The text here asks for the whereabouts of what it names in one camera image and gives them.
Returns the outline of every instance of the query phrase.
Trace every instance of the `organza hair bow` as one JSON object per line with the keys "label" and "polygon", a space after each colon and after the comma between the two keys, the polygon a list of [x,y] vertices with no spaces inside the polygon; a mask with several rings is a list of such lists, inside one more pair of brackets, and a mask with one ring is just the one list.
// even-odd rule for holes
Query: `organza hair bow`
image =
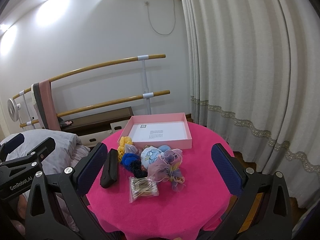
{"label": "organza hair bow", "polygon": [[170,181],[174,191],[181,191],[184,187],[184,177],[180,171],[182,150],[167,150],[149,165],[148,179],[152,182]]}

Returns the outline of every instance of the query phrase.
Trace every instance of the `round table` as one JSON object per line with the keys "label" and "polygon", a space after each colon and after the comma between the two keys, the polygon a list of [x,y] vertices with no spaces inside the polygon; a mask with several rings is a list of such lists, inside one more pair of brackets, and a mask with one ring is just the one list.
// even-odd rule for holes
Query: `round table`
{"label": "round table", "polygon": [[[140,197],[129,203],[129,177],[133,174],[118,166],[118,181],[104,189],[101,172],[87,194],[89,209],[106,232],[122,231],[127,240],[153,237],[183,240],[196,239],[199,230],[214,230],[221,222],[230,193],[211,159],[211,148],[221,143],[231,156],[229,145],[218,134],[194,123],[188,123],[192,148],[182,151],[180,166],[185,187],[174,192],[170,182],[158,183],[159,196]],[[108,151],[117,149],[121,131],[106,138]]]}

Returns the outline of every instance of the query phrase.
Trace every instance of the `open box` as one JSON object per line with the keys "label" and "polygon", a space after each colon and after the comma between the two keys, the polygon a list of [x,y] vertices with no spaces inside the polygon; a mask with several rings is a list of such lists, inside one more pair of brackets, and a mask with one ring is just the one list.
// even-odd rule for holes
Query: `open box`
{"label": "open box", "polygon": [[146,145],[168,145],[181,150],[192,147],[185,113],[134,115],[122,131],[118,144],[122,136],[130,136],[138,148]]}

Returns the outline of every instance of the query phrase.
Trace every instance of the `drawer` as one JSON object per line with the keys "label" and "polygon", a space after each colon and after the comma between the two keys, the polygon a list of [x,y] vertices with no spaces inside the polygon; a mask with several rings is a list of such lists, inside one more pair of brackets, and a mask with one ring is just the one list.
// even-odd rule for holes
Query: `drawer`
{"label": "drawer", "polygon": [[112,130],[87,134],[79,136],[82,144],[87,147],[94,147],[98,142],[102,142],[105,138],[112,134]]}
{"label": "drawer", "polygon": [[123,128],[125,128],[125,126],[127,125],[127,123],[129,122],[129,119],[128,120],[123,120],[123,121],[120,121],[120,122],[113,122],[111,123],[111,130],[112,132],[116,132],[116,131],[119,131]]}

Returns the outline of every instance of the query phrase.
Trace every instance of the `fan head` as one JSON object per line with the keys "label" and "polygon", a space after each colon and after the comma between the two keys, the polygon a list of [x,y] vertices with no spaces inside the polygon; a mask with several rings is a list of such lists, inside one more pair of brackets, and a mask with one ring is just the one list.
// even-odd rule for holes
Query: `fan head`
{"label": "fan head", "polygon": [[19,120],[19,111],[18,111],[18,106],[14,101],[14,99],[12,98],[8,99],[7,106],[8,106],[8,112],[12,121],[17,122],[17,120]]}

